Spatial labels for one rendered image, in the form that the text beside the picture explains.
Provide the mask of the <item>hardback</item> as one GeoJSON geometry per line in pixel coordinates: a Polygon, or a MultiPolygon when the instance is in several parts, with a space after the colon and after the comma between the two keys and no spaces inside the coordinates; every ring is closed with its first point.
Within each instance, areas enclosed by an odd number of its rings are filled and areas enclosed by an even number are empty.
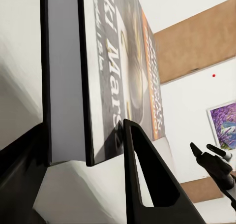
{"type": "Polygon", "coordinates": [[[123,120],[165,137],[155,39],[139,0],[40,0],[44,167],[124,154],[123,120]]]}

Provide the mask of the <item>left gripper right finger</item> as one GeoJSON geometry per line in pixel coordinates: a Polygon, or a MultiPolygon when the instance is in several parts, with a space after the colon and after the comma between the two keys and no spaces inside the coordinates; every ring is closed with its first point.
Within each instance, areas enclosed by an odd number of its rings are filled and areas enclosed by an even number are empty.
{"type": "Polygon", "coordinates": [[[123,120],[127,224],[206,224],[142,127],[123,120]],[[137,152],[154,207],[142,203],[137,152]]]}

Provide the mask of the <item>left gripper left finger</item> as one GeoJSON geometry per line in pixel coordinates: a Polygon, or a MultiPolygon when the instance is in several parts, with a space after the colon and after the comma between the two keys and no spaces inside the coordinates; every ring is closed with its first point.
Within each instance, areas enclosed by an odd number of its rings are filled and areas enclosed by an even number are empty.
{"type": "Polygon", "coordinates": [[[48,167],[43,123],[0,151],[0,224],[26,224],[48,167]]]}

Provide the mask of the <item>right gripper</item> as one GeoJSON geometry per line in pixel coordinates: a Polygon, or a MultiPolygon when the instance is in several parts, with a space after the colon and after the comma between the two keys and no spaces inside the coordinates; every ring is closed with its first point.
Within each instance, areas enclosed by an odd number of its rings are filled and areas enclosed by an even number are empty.
{"type": "Polygon", "coordinates": [[[224,162],[219,156],[207,152],[202,153],[193,142],[190,144],[191,150],[196,157],[196,162],[204,167],[208,174],[216,183],[224,184],[231,178],[232,166],[224,162]]]}

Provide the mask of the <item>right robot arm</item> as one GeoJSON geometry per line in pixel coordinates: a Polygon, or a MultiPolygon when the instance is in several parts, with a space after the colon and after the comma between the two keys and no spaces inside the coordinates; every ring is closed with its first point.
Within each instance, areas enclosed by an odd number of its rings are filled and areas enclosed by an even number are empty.
{"type": "Polygon", "coordinates": [[[232,153],[218,147],[216,144],[207,144],[207,147],[213,153],[202,153],[193,142],[190,144],[191,150],[196,157],[196,162],[204,167],[208,174],[217,183],[219,189],[224,193],[229,200],[231,200],[232,207],[236,210],[236,176],[231,174],[232,166],[229,165],[232,159],[232,153]]]}

